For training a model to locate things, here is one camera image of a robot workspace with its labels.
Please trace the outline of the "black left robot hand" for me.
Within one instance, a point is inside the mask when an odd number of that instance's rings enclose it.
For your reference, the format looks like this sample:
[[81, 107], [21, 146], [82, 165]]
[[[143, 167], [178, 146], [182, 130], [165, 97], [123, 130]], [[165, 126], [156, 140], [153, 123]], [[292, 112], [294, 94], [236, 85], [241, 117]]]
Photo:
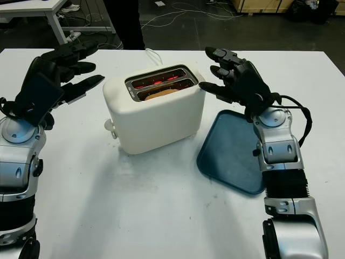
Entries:
[[104, 76], [98, 74], [77, 84], [70, 83], [75, 76], [91, 73], [96, 69], [94, 63], [83, 60], [97, 52], [97, 50], [97, 41], [70, 42], [60, 45], [53, 51], [46, 52], [32, 61], [23, 85], [27, 84], [36, 73], [41, 73], [64, 91], [56, 105], [71, 104], [84, 97], [87, 91], [96, 87], [105, 79]]

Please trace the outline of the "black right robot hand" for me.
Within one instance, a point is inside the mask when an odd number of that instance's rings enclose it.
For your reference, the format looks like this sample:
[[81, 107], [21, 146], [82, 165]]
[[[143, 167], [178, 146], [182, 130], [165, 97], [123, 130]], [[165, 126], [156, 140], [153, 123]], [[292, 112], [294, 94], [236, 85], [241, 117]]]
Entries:
[[206, 47], [205, 54], [219, 64], [210, 66], [210, 71], [224, 85], [201, 82], [201, 89], [225, 102], [239, 103], [254, 110], [267, 105], [271, 91], [249, 60], [239, 58], [233, 51], [214, 47]]

